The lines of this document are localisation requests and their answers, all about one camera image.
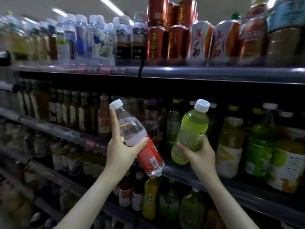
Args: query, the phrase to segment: red bottle label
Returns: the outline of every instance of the red bottle label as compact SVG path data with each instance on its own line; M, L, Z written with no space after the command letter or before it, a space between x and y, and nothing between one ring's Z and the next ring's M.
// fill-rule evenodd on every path
M162 163L162 157L159 155L152 140L148 136L147 145L139 152L138 160L143 166L145 172L152 172L157 169Z

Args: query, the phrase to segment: hand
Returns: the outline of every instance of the hand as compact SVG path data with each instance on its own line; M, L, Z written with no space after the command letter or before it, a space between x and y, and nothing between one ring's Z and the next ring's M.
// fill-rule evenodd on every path
M208 137L203 135L200 142L202 148L193 152L177 143L177 148L185 154L191 163L191 167L199 180L206 185L207 182L218 178L215 168L215 151L212 149Z
M132 147L124 145L120 132L120 123L113 108L110 108L110 118L112 138L108 143L105 170L120 181L131 167L138 153L146 146L148 138L143 138Z

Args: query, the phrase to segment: barcode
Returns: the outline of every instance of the barcode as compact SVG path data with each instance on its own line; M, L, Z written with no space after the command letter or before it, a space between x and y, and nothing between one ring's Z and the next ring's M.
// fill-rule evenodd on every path
M155 159L155 157L152 157L152 158L150 159L150 162L151 162L152 166L153 166L155 169L159 167L159 163L157 162L157 160Z

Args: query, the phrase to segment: ceiling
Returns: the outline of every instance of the ceiling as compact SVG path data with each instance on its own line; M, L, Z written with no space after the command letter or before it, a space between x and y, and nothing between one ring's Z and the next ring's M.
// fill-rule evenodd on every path
M120 10L133 18L136 11L147 12L148 0L111 0ZM198 20L210 21L216 25L230 19L231 14L242 14L249 10L251 0L197 0ZM105 22L112 22L116 14L100 0L1 0L0 13L6 10L16 15L26 15L35 20L56 19L52 8L62 9L66 13L103 15Z

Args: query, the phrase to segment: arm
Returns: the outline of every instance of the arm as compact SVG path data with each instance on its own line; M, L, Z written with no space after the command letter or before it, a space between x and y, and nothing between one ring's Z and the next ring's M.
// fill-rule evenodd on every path
M124 145L120 124L115 111L110 108L112 138L107 148L107 162L103 173L75 204L55 229L90 229L108 195L124 177L138 153L146 146L143 138L133 147Z
M202 149L196 153L180 143L177 143L177 147L189 159L192 169L208 190L225 225L228 229L259 229L221 183L215 168L215 151L205 135L202 143Z

